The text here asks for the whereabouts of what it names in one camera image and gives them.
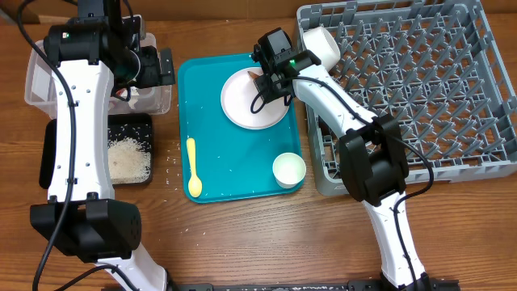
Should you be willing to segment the white napkin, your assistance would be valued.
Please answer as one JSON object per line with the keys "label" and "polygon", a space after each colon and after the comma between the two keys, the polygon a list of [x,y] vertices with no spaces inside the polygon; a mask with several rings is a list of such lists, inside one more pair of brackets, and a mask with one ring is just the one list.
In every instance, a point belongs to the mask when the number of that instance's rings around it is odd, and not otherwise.
{"label": "white napkin", "polygon": [[137,103],[140,100],[140,94],[138,92],[138,89],[136,87],[131,87],[131,93],[130,93],[130,100],[128,101],[129,107],[133,110],[137,110]]}

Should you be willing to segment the red snack wrapper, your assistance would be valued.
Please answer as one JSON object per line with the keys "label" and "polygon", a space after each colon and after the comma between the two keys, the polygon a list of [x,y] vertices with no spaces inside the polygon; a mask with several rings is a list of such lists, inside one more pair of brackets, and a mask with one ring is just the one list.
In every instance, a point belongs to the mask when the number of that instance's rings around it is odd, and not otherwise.
{"label": "red snack wrapper", "polygon": [[131,93],[128,92],[128,87],[126,88],[117,88],[114,87],[111,91],[111,96],[118,100],[128,102],[131,99]]}

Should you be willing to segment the white bowl with rice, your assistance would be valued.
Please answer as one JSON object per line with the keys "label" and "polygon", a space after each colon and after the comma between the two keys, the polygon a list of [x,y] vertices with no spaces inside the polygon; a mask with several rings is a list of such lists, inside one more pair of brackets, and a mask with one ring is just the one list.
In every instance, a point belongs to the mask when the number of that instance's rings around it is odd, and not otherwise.
{"label": "white bowl with rice", "polygon": [[339,62],[341,53],[334,37],[324,28],[316,27],[302,34],[306,49],[314,53],[330,72]]}

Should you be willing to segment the pile of rice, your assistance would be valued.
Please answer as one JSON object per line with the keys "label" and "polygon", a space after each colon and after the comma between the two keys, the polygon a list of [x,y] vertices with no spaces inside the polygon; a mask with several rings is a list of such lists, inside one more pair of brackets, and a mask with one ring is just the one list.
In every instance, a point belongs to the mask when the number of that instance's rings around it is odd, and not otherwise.
{"label": "pile of rice", "polygon": [[113,184],[143,183],[149,178],[151,153],[139,141],[131,137],[110,141],[107,153]]}

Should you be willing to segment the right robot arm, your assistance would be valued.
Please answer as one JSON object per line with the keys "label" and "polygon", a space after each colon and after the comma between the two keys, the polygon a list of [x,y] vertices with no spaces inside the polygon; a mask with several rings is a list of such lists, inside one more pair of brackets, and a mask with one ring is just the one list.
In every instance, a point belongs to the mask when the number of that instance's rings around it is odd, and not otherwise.
{"label": "right robot arm", "polygon": [[348,193],[368,212],[381,255],[385,290],[430,290],[431,280],[416,253],[406,214],[405,151],[398,122],[359,105],[330,76],[339,50],[323,27],[313,29],[305,49],[292,47],[280,27],[254,45],[251,58],[262,74],[253,79],[263,103],[298,98],[317,113],[338,138],[339,172]]}

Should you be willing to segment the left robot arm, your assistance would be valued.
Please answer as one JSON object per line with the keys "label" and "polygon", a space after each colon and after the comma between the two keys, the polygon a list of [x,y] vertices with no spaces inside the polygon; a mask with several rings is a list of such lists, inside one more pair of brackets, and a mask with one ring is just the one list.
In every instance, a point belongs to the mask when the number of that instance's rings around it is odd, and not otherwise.
{"label": "left robot arm", "polygon": [[126,290],[172,290],[169,272],[141,242],[138,207],[117,200],[108,166],[108,104],[119,90],[174,84],[169,49],[141,46],[143,21],[128,2],[80,1],[49,28],[36,53],[57,93],[57,143],[48,199],[30,209],[48,249],[109,272]]}

